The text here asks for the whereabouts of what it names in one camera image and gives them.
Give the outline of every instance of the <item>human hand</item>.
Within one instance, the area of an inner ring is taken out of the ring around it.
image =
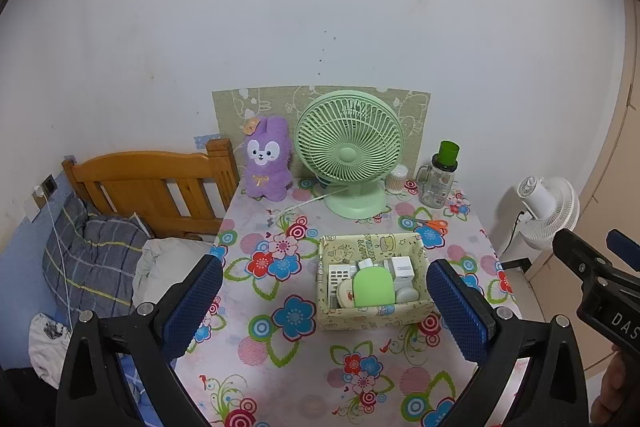
[[[596,425],[607,423],[624,400],[622,386],[626,377],[625,363],[622,361],[620,348],[611,346],[611,349],[616,351],[616,354],[602,377],[600,396],[594,400],[591,407],[591,421]]]

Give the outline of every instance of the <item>beige wall sticker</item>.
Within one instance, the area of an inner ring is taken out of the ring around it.
[[[251,87],[214,91],[213,103],[216,108],[220,134],[231,140],[236,152],[238,168],[244,170],[244,154],[239,152],[245,133],[244,126],[257,115],[281,115],[289,121],[289,132],[293,138],[298,119],[307,106],[318,96],[339,89],[356,89],[368,92],[384,100],[398,115],[404,134],[404,157],[402,163],[415,169],[422,143],[422,131],[427,116],[431,95],[428,92],[405,89],[379,90],[374,87],[346,86],[280,86]],[[294,176],[310,176],[298,160],[296,154],[291,162]]]

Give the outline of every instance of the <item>pillow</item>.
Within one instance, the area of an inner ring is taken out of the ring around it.
[[[103,318],[129,314],[131,282],[148,239],[138,220],[101,216],[72,194],[56,220],[56,231],[62,259],[54,230],[42,257],[44,278],[58,306],[56,315],[68,323],[67,289],[73,324],[82,310]]]
[[[173,284],[187,277],[211,247],[210,243],[177,237],[147,241],[133,277],[133,306],[158,302]]]

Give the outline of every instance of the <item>stuffed animal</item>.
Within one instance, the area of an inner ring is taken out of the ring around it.
[[[288,167],[292,149],[289,125],[281,116],[257,118],[260,121],[254,132],[244,139],[246,195],[282,201],[293,181]]]

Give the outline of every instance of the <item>tablecloth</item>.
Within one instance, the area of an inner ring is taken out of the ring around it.
[[[370,219],[339,217],[324,201],[280,215],[323,190],[296,179],[277,203],[236,192],[214,249],[223,261],[222,289],[175,371],[207,420],[225,427],[434,427],[476,365],[463,359],[435,312],[402,327],[317,328],[318,240],[413,230],[415,218],[444,220],[425,245],[430,260],[448,259],[492,305],[520,316],[505,272],[457,183],[440,210],[422,206],[409,180]],[[519,361],[487,425],[504,418],[525,368]]]

